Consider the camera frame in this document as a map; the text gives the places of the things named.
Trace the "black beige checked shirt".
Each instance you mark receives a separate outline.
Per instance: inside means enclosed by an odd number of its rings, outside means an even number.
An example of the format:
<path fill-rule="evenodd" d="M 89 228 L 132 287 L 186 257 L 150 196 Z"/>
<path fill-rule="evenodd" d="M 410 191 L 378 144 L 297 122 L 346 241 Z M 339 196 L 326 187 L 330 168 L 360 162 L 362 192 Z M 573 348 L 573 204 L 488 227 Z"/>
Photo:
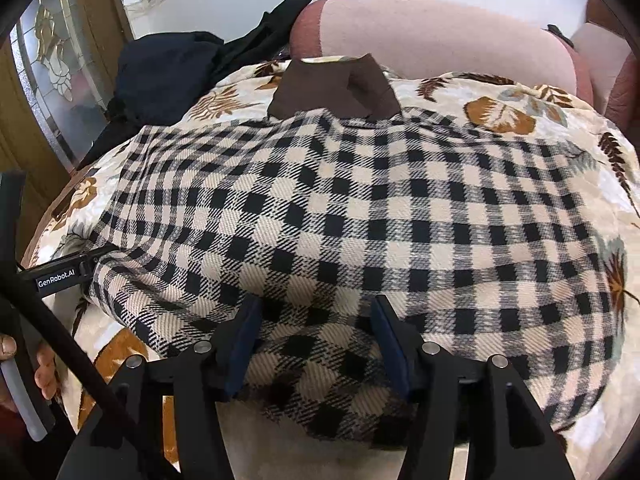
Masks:
<path fill-rule="evenodd" d="M 314 437 L 406 442 L 369 304 L 456 356 L 507 356 L 562 426 L 599 400 L 613 313 L 596 233 L 555 143 L 405 108 L 148 127 L 92 232 L 91 300 L 175 356 L 264 300 L 243 393 Z"/>

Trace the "wooden glass panel door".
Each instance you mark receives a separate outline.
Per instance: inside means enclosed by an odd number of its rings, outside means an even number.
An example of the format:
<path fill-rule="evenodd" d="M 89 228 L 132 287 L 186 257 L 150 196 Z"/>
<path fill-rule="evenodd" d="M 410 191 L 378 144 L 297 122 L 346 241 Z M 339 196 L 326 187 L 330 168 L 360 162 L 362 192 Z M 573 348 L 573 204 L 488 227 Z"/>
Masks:
<path fill-rule="evenodd" d="M 1 168 L 26 174 L 19 257 L 106 126 L 131 38 L 120 0 L 1 0 Z"/>

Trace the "dark navy garment pile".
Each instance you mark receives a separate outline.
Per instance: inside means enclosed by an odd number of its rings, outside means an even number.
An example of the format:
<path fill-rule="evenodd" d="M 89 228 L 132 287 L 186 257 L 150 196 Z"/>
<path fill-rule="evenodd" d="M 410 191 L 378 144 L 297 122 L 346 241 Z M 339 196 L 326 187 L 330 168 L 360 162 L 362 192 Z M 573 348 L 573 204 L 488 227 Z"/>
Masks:
<path fill-rule="evenodd" d="M 160 32 L 125 44 L 107 125 L 78 167 L 96 162 L 144 126 L 175 124 L 228 75 L 272 60 L 311 1 L 283 0 L 245 36 L 229 42 L 211 32 Z"/>

